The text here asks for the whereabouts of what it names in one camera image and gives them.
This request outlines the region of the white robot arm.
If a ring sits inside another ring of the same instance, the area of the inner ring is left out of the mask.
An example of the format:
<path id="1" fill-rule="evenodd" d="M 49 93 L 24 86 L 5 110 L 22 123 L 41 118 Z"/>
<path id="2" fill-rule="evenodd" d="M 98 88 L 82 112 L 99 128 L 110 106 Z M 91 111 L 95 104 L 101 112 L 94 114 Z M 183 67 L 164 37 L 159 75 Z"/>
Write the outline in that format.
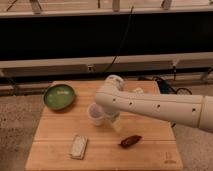
<path id="1" fill-rule="evenodd" d="M 213 96 L 134 93 L 123 86 L 110 75 L 96 91 L 94 100 L 108 115 L 126 111 L 213 133 Z"/>

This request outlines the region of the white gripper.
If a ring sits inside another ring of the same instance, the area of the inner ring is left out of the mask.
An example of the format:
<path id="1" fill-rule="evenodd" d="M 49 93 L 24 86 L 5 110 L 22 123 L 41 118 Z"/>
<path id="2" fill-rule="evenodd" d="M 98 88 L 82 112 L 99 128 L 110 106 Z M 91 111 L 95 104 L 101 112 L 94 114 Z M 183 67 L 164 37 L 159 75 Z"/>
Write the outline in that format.
<path id="1" fill-rule="evenodd" d="M 123 126 L 119 112 L 114 114 L 105 114 L 104 117 L 107 119 L 110 126 L 114 129 L 115 132 L 120 133 L 122 131 Z"/>

